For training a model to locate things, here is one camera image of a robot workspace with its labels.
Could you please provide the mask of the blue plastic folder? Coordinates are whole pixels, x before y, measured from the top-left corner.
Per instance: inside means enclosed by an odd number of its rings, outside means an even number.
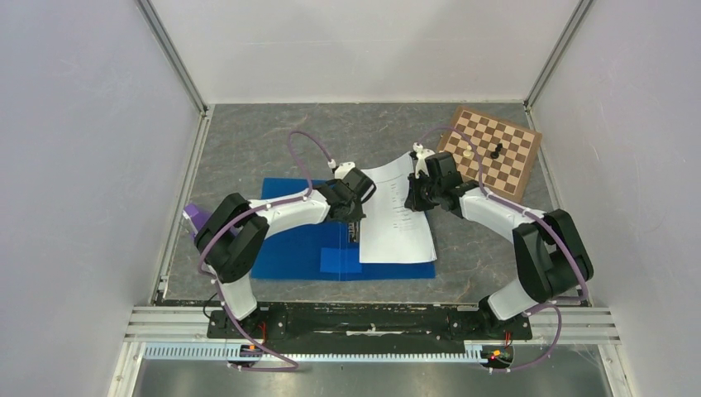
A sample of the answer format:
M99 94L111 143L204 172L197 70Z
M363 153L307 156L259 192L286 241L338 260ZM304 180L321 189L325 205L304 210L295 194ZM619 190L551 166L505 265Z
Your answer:
M325 222L296 227L265 240L251 277L258 280L420 280L436 277L433 262L362 264L358 243L349 243L347 224Z

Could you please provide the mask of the white paper sheet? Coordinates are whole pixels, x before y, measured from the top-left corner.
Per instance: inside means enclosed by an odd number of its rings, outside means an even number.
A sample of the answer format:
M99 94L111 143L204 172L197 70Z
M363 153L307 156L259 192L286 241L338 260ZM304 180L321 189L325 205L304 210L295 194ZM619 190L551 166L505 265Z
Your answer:
M414 171L408 153L386 165L367 169L376 191L362 205L360 263L419 264L436 260L432 232L423 212L404 207L408 176Z

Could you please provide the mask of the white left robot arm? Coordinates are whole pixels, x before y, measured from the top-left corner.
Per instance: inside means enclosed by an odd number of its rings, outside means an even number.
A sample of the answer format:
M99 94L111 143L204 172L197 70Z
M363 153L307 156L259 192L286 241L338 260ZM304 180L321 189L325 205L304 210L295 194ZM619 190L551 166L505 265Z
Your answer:
M226 196L195 228L193 243L199 253L198 269L210 277L229 315L228 327L239 337L258 330L250 273L267 238L307 225L359 222L365 218L364 204L376 190L367 174L344 163L333 179L309 183L294 194L261 200L248 200L239 193Z

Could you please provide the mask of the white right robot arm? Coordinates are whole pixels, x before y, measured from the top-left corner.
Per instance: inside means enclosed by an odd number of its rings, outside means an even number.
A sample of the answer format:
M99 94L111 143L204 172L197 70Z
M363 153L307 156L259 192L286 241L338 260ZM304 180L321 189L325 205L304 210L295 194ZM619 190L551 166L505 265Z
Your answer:
M453 156L416 147L415 170L408 176L405 208L425 212L435 207L477 222L513 244L517 277L479 302L477 324L487 337L499 337L522 313L535 313L581 288L594 268L573 218L564 210L542 212L501 198L478 181L465 182Z

